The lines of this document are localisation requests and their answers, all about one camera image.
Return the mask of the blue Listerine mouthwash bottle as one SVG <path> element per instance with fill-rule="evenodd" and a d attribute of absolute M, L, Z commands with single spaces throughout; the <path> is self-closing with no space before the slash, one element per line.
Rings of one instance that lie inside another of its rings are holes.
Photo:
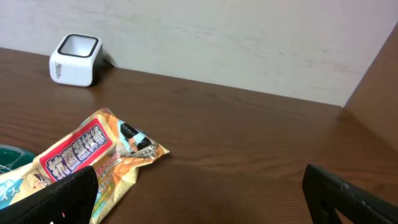
<path fill-rule="evenodd" d="M 5 174 L 34 160 L 35 154 L 10 145 L 1 145 L 1 174 Z"/>

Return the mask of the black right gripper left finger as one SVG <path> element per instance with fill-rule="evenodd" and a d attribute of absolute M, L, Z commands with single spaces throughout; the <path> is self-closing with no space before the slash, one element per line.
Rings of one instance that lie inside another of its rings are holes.
<path fill-rule="evenodd" d="M 86 166 L 1 209 L 1 223 L 89 224 L 97 193 L 96 172 Z"/>

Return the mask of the yellow wet wipes packet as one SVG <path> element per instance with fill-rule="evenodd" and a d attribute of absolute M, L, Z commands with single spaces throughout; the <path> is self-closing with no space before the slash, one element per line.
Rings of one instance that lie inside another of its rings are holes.
<path fill-rule="evenodd" d="M 26 165 L 1 174 L 1 208 L 92 166 L 98 192 L 90 223 L 100 223 L 136 183 L 139 168 L 168 153 L 140 129 L 101 108 Z"/>

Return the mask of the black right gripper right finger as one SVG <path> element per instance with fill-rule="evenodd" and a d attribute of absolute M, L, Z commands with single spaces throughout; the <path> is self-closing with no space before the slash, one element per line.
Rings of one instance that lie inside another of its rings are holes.
<path fill-rule="evenodd" d="M 314 223 L 397 223 L 397 207 L 315 165 L 308 164 L 302 190 Z"/>

